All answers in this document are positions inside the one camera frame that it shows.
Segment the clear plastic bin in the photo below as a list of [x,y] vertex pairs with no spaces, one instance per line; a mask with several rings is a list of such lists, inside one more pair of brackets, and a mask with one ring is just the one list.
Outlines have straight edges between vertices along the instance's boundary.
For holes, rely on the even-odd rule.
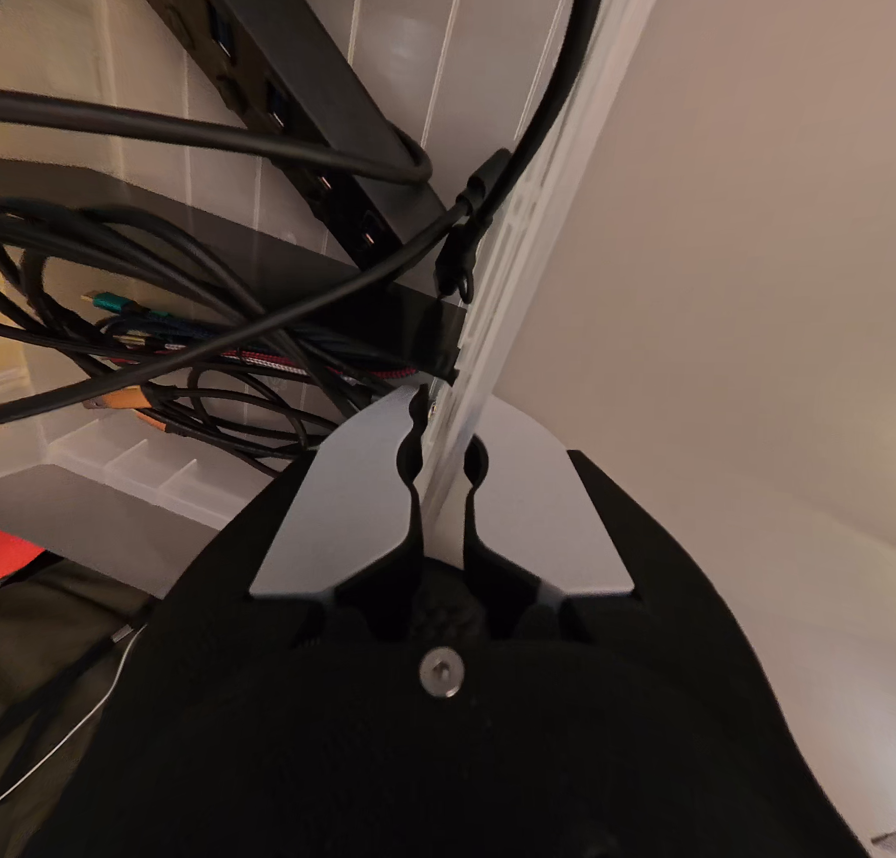
[[[541,97],[571,0],[309,0],[387,118],[434,161],[453,198],[474,167],[521,136]],[[2,87],[236,124],[144,0],[2,0]],[[7,126],[13,168],[62,189],[112,187],[112,200],[162,197],[187,227],[234,223],[221,256],[251,285],[310,273],[313,251],[336,271],[349,259],[267,161],[99,135]],[[112,536],[174,556],[241,509],[265,477],[217,450],[168,437],[134,416],[74,408],[2,427],[2,531],[75,561],[111,563]]]

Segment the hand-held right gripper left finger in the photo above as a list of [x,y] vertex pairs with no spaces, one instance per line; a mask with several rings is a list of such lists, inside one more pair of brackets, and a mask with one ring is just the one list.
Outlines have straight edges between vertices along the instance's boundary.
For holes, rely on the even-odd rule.
[[250,586],[255,598],[332,598],[421,534],[415,481],[425,386],[405,385],[325,439]]

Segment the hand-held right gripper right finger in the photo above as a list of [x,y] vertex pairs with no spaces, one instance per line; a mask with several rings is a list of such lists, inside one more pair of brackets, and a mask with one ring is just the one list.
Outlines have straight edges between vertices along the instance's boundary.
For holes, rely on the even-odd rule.
[[570,453],[531,416],[488,398],[464,471],[464,570],[482,599],[523,610],[633,593]]

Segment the red object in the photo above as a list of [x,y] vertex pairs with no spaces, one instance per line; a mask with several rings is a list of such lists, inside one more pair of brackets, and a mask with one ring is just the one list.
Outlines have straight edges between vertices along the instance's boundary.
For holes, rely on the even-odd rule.
[[1,580],[23,570],[44,552],[32,542],[1,531]]

